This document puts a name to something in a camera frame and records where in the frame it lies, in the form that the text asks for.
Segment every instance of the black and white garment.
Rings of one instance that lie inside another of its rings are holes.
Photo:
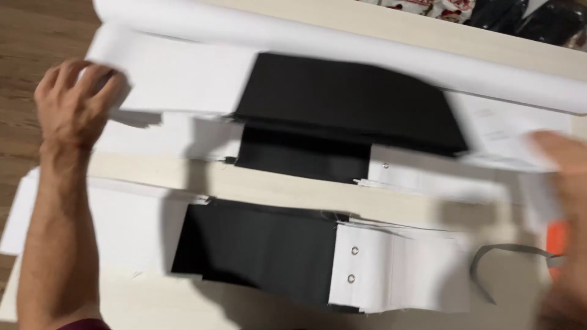
[[[19,255],[38,172],[21,184],[0,242]],[[106,264],[257,288],[343,312],[468,310],[462,234],[90,178],[90,209]]]

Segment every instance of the gray strap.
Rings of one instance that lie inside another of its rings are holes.
[[[481,258],[487,252],[489,252],[495,248],[499,249],[499,250],[505,250],[505,251],[523,252],[523,253],[542,255],[542,256],[548,258],[546,261],[547,261],[547,264],[549,267],[556,267],[556,266],[550,266],[550,264],[558,265],[558,264],[560,264],[562,259],[564,259],[564,257],[558,256],[558,255],[553,258],[554,255],[550,252],[546,252],[546,251],[541,250],[537,247],[530,247],[530,246],[521,245],[521,244],[495,244],[495,245],[484,245],[484,246],[480,247],[479,250],[477,251],[477,253],[475,253],[475,256],[473,257],[473,261],[471,262],[471,270],[470,270],[471,280],[473,281],[473,283],[475,283],[475,286],[479,289],[479,291],[481,291],[481,295],[488,302],[490,302],[494,305],[496,305],[495,300],[493,300],[493,298],[487,292],[487,290],[485,290],[485,288],[483,288],[483,286],[479,283],[479,278],[477,276],[477,267],[479,266],[479,260],[481,260]]]

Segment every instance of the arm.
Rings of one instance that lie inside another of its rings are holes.
[[[554,177],[569,221],[565,263],[540,306],[540,329],[587,329],[587,146],[552,132],[534,141],[559,166]]]
[[[95,93],[111,73],[105,66],[68,61],[49,69],[35,91],[43,143],[17,295],[21,329],[55,330],[80,319],[101,318],[86,172],[92,146],[123,83],[117,73]]]

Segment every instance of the wooden floor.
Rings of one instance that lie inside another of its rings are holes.
[[[49,67],[82,58],[99,25],[91,0],[0,0],[0,230],[19,179],[38,163],[36,85]],[[13,264],[0,255],[0,295]]]

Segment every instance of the person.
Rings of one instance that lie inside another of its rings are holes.
[[[43,143],[18,287],[23,330],[108,329],[100,314],[86,175],[92,147],[123,85],[124,76],[112,68],[69,60],[49,69],[35,91]],[[558,164],[553,182],[571,229],[564,264],[543,298],[536,326],[586,329],[587,146],[554,132],[531,138]]]

